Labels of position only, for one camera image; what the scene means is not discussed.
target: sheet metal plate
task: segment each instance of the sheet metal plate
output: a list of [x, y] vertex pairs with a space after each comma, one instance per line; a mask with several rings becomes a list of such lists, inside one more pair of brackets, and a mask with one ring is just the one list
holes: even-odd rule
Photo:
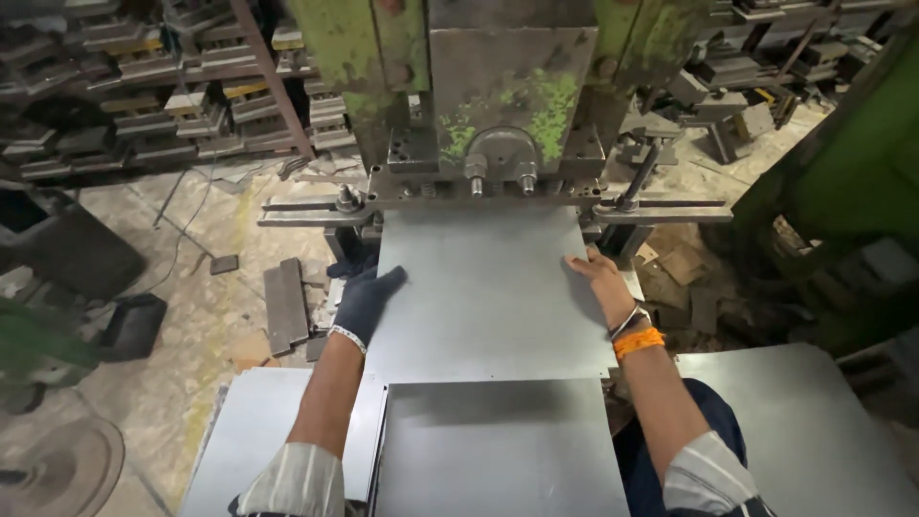
[[917, 515], [919, 491], [830, 356], [794, 344], [679, 356], [741, 424], [750, 473], [776, 515]]
[[[226, 517], [287, 440], [312, 370], [253, 368], [233, 379], [178, 517]], [[385, 404], [384, 385], [364, 375], [357, 391], [342, 467], [345, 496], [367, 500]]]
[[616, 357], [587, 280], [573, 207], [387, 211], [380, 271], [389, 301], [365, 372], [385, 383], [608, 377]]
[[390, 391], [376, 517], [629, 515], [598, 380]]

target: dark trousers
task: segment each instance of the dark trousers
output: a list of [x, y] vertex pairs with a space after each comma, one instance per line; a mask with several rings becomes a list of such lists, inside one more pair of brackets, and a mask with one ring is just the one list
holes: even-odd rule
[[[698, 404], [699, 409], [709, 422], [709, 426], [718, 433], [728, 447], [737, 454], [741, 464], [746, 467], [746, 447], [740, 425], [734, 417], [731, 406], [715, 393], [709, 385], [696, 379], [683, 379], [686, 389]], [[634, 517], [658, 517], [666, 515], [664, 493], [661, 483], [654, 473], [651, 457], [648, 455], [648, 444], [641, 433], [638, 418], [633, 419], [613, 438], [616, 457], [619, 462], [619, 473], [626, 489], [626, 501]]]

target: striped sleeve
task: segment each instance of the striped sleeve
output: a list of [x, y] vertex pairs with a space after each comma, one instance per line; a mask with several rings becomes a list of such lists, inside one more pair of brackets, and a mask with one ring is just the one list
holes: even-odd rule
[[318, 445], [285, 443], [236, 502], [236, 515], [344, 517], [342, 462]]
[[667, 467], [664, 506], [676, 514], [771, 515], [753, 477], [715, 431], [690, 442]]

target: round metal disc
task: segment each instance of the round metal disc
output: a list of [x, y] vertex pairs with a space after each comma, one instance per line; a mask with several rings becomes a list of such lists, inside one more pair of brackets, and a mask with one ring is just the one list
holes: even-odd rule
[[22, 457], [29, 472], [12, 496], [13, 517], [92, 517], [108, 500], [124, 463], [124, 441], [111, 422], [80, 419], [44, 436]]

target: concrete floor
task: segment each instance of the concrete floor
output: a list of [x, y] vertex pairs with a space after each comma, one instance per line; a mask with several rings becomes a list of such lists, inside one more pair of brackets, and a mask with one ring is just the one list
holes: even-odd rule
[[[703, 152], [708, 145], [705, 132], [690, 130], [677, 144], [680, 165], [661, 167], [648, 190], [708, 193], [734, 202], [822, 118], [819, 109], [798, 109], [789, 125], [761, 136], [752, 155], [727, 167]], [[169, 310], [148, 360], [102, 364], [76, 388], [49, 393], [32, 414], [0, 421], [3, 457], [16, 457], [59, 424], [99, 415], [118, 425], [127, 446], [121, 479], [99, 515], [176, 514], [217, 388], [233, 377], [223, 354], [235, 339], [267, 326], [262, 271], [298, 257], [304, 272], [311, 273], [332, 258], [321, 229], [262, 228], [255, 220], [269, 196], [333, 193], [335, 185], [282, 182], [276, 176], [277, 165], [259, 165], [252, 164], [250, 168], [257, 170], [235, 189], [238, 193], [216, 186], [209, 190], [207, 170], [189, 172], [158, 227], [153, 227], [156, 210], [178, 174], [81, 192], [80, 202], [149, 260], [132, 292], [157, 284], [172, 269], [153, 288], [169, 303]], [[179, 229], [205, 196], [188, 226], [189, 238], [179, 240]], [[676, 230], [684, 234], [681, 238], [698, 238], [692, 225], [673, 226], [682, 227]], [[211, 277], [210, 258], [231, 254], [239, 255], [240, 269]], [[288, 366], [301, 365], [295, 362], [296, 357], [285, 360]]]

